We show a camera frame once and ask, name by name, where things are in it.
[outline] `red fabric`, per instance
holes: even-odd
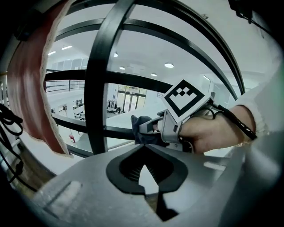
[[[47,114],[51,116],[51,112],[45,110],[40,92],[43,89],[40,68],[47,35],[66,3],[67,0],[62,1],[46,12],[43,24],[27,41],[19,44],[8,67],[7,75],[10,108],[15,115],[23,119],[24,130],[32,137],[46,142],[54,152],[61,154],[65,154],[60,145],[61,138],[57,138],[52,130],[51,123],[55,123],[50,122],[47,117]]]

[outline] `railing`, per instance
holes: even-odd
[[[84,89],[85,88],[85,82],[81,80],[53,80],[52,82],[46,82],[46,92],[52,92],[52,91],[60,91],[60,90],[68,90],[70,91],[71,89]]]
[[[86,1],[74,2],[68,13],[76,12],[87,7],[111,3],[115,3],[115,5],[108,13],[106,18],[89,20],[71,25],[59,31],[58,36],[55,39],[55,41],[58,41],[82,32],[99,30],[91,49],[87,69],[55,71],[46,75],[46,81],[86,79],[84,92],[86,122],[73,119],[63,119],[55,115],[53,115],[53,117],[59,125],[74,130],[79,129],[78,131],[87,132],[94,154],[103,153],[106,151],[104,137],[134,138],[130,129],[106,126],[105,111],[97,111],[95,117],[91,115],[93,108],[92,103],[94,101],[94,84],[96,84],[97,91],[97,106],[101,106],[103,110],[106,109],[106,89],[108,83],[136,86],[161,93],[166,93],[167,90],[172,86],[170,84],[150,78],[144,78],[133,74],[111,72],[107,70],[109,56],[114,54],[113,50],[115,50],[115,45],[117,43],[116,40],[118,40],[121,34],[119,30],[128,30],[148,34],[166,40],[182,48],[205,64],[223,82],[234,99],[237,99],[235,91],[222,70],[201,48],[196,46],[185,37],[165,27],[146,21],[127,18],[127,15],[131,13],[133,9],[132,6],[134,4],[162,10],[177,18],[180,18],[196,28],[221,53],[232,70],[233,75],[235,76],[241,94],[245,92],[240,69],[227,43],[206,20],[204,20],[199,14],[185,4],[175,0],[88,0],[87,3]]]

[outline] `window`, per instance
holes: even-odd
[[[126,85],[121,85],[121,84],[118,85],[118,90],[125,91],[125,89]]]
[[[120,109],[123,109],[123,104],[124,104],[124,93],[118,93],[117,94],[117,101],[116,101],[116,106],[120,107]]]
[[[138,87],[126,86],[126,92],[139,93],[139,89]]]
[[[136,109],[141,109],[144,107],[144,103],[145,103],[145,97],[140,96],[138,98],[138,102],[137,102],[137,107]]]
[[[62,71],[63,70],[63,64],[64,64],[64,62],[58,62],[57,70]]]
[[[71,69],[74,70],[76,69],[76,67],[78,67],[78,69],[81,69],[81,63],[82,63],[82,59],[74,59],[72,61]]]
[[[64,61],[63,70],[70,70],[71,69],[72,60]]]
[[[87,69],[89,59],[83,59],[82,60],[82,68],[81,69]]]
[[[140,94],[146,94],[147,93],[147,89],[144,88],[140,88]]]

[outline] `glass door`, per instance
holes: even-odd
[[[129,94],[127,94],[125,96],[124,109],[123,109],[124,112],[128,112],[129,111],[129,107],[130,107],[130,103],[131,103],[131,96],[132,95],[129,95]]]
[[[137,99],[138,99],[138,96],[135,96],[135,95],[131,96],[130,111],[133,111],[136,109]]]

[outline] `white ceiling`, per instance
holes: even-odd
[[[225,39],[241,71],[244,72],[244,81],[263,80],[264,73],[271,65],[271,53],[268,42],[260,35],[259,28],[238,18],[230,9],[228,0],[182,0],[182,2],[198,13],[206,13],[209,16],[208,21]],[[113,4],[102,5],[67,15],[59,24],[58,31],[75,23],[104,18],[112,7]],[[130,18],[164,26],[186,37],[208,54],[228,77],[232,77],[229,66],[218,50],[199,31],[184,21],[144,6],[136,6]],[[85,32],[55,42],[51,51],[57,52],[49,56],[49,62],[88,57],[96,33],[97,31]],[[62,47],[69,45],[72,48],[61,50]],[[118,52],[119,57],[112,57],[109,65],[110,69],[115,71],[120,71],[118,68],[124,66],[125,72],[146,77],[151,77],[150,74],[155,72],[158,76],[154,79],[165,82],[173,81],[176,77],[190,77],[194,80],[200,77],[200,74],[211,73],[209,68],[183,49],[142,33],[123,31],[115,51]],[[165,68],[166,62],[172,62],[175,67]]]

